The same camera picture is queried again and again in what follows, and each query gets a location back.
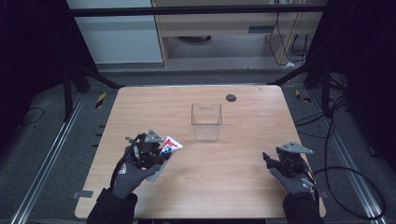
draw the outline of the person's right hand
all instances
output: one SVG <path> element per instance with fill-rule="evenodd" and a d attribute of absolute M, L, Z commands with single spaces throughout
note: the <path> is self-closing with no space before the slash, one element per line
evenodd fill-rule
<path fill-rule="evenodd" d="M 308 172 L 309 166 L 306 162 L 304 162 L 305 171 Z M 271 175 L 273 175 L 283 186 L 285 191 L 289 194 L 302 193 L 302 192 L 310 192 L 313 186 L 309 186 L 303 182 L 302 178 L 305 178 L 308 183 L 311 183 L 305 174 L 299 174 L 292 178 L 282 175 L 276 168 L 270 169 Z"/>

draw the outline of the gloved hand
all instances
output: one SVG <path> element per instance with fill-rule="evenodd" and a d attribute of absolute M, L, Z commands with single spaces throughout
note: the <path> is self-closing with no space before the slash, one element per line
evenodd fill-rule
<path fill-rule="evenodd" d="M 305 161 L 304 161 L 304 166 L 305 166 L 305 171 L 308 172 L 309 166 Z M 299 174 L 297 176 L 289 178 L 287 176 L 282 175 L 274 167 L 270 169 L 270 173 L 280 182 L 280 184 L 283 186 L 283 188 L 288 194 L 310 192 L 312 187 L 314 186 L 313 183 L 309 181 L 309 179 L 305 174 Z"/>
<path fill-rule="evenodd" d="M 134 191 L 144 179 L 148 176 L 154 175 L 158 170 L 159 164 L 152 165 L 147 170 L 141 170 L 134 165 L 131 157 L 128 155 L 127 160 L 121 166 L 116 177 L 116 184 L 113 188 L 113 195 L 124 199 L 132 191 Z"/>

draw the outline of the person's left hand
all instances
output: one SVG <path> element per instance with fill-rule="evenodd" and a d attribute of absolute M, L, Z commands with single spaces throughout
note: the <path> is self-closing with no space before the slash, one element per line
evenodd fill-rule
<path fill-rule="evenodd" d="M 113 195 L 121 199 L 126 198 L 142 183 L 144 179 L 148 176 L 154 175 L 158 170 L 158 167 L 159 164 L 156 163 L 147 170 L 141 170 L 134 165 L 130 155 L 128 155 L 126 161 L 121 166 L 119 173 L 117 174 L 116 184 L 112 191 Z"/>

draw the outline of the black sleeve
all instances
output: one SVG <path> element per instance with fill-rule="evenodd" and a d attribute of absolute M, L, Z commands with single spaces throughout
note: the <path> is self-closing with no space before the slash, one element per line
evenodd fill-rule
<path fill-rule="evenodd" d="M 309 192 L 288 194 L 283 201 L 283 209 L 289 224 L 324 223 Z"/>
<path fill-rule="evenodd" d="M 102 189 L 95 207 L 88 215 L 87 223 L 91 224 L 132 224 L 137 196 L 131 193 L 126 199 L 119 199 L 110 190 Z"/>

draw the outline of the gray carpet floor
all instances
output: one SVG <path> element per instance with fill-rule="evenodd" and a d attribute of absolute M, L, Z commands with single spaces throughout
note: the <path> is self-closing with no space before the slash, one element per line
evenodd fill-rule
<path fill-rule="evenodd" d="M 229 39 L 230 45 L 234 41 L 242 41 L 238 38 L 236 40 Z M 219 41 L 216 37 L 212 39 L 215 43 Z M 224 40 L 222 37 L 221 43 L 226 45 L 226 42 L 227 39 Z M 200 46 L 203 44 L 175 41 L 175 51 L 171 54 L 172 58 L 166 69 L 117 74 L 105 73 L 103 75 L 126 86 L 264 84 L 274 81 L 292 70 L 292 68 L 274 64 L 274 61 L 268 63 L 269 60 L 273 59 L 270 57 L 268 47 L 265 46 L 262 48 L 262 54 L 249 50 L 241 57 L 235 56 L 235 59 L 238 62 L 241 60 L 249 61 L 249 59 L 252 59 L 251 57 L 261 58 L 261 60 L 267 59 L 265 60 L 268 63 L 267 67 L 261 67 L 260 65 L 255 67 L 253 64 L 245 66 L 242 63 L 230 65 L 231 59 L 227 58 L 227 54 L 219 53 L 221 50 L 225 52 L 232 50 L 230 48 L 216 49 L 218 53 L 216 57 L 219 58 L 217 64 L 205 63 L 206 60 L 215 61 L 216 58 L 208 59 L 207 55 L 210 55 L 210 52 L 207 52 L 210 49 L 209 47 L 200 51 L 202 49 Z M 198 51 L 197 55 L 199 57 L 189 54 L 191 59 L 187 62 L 186 50 L 190 52 Z M 192 64 L 200 69 L 187 69 Z M 118 92 L 96 80 L 91 78 L 88 78 L 88 80 L 91 89 L 88 93 L 84 93 L 83 104 L 77 120 L 65 140 L 62 151 L 52 167 L 49 178 L 29 216 L 32 223 L 83 222 L 74 215 L 77 200 L 72 198 L 72 194 L 74 191 L 81 190 L 84 185 L 100 141 L 100 133 L 103 132 L 103 126 L 106 125 Z M 282 87 L 294 121 L 320 112 L 314 102 L 308 103 L 296 96 L 295 90 L 304 91 L 303 80 L 304 75 L 300 75 Z M 106 99 L 100 108 L 95 108 L 99 94 L 102 92 L 106 92 Z M 318 92 L 320 92 L 320 87 L 310 90 L 308 96 L 312 98 Z M 75 99 L 78 94 L 81 93 L 74 90 Z M 336 99 L 342 96 L 342 93 L 332 91 L 331 96 Z M 0 220 L 5 223 L 16 212 L 63 124 L 64 98 L 62 85 L 39 93 L 33 100 L 31 107 L 32 109 L 26 114 L 21 128 L 10 141 L 7 154 L 3 155 L 0 160 Z M 391 171 L 384 159 L 370 155 L 368 143 L 353 115 L 348 112 L 348 105 L 340 107 L 334 113 L 334 124 L 359 171 L 367 175 L 386 198 L 387 213 L 385 218 L 387 222 L 396 223 L 396 213 L 393 212 L 396 211 L 396 174 Z M 303 145 L 315 151 L 313 155 L 308 156 L 312 170 L 315 172 L 323 168 L 324 136 L 328 131 L 324 120 L 318 119 L 308 125 L 297 127 L 297 131 Z M 333 141 L 330 141 L 327 153 L 329 165 L 342 164 Z M 350 184 L 346 172 L 330 171 L 329 178 L 336 198 L 347 208 L 365 216 L 360 199 L 354 187 Z M 328 190 L 323 174 L 316 175 L 316 180 L 320 191 Z M 323 201 L 327 210 L 327 215 L 324 218 L 326 223 L 372 223 L 350 215 L 332 198 L 326 198 Z M 284 219 L 267 221 L 268 223 L 286 223 Z"/>

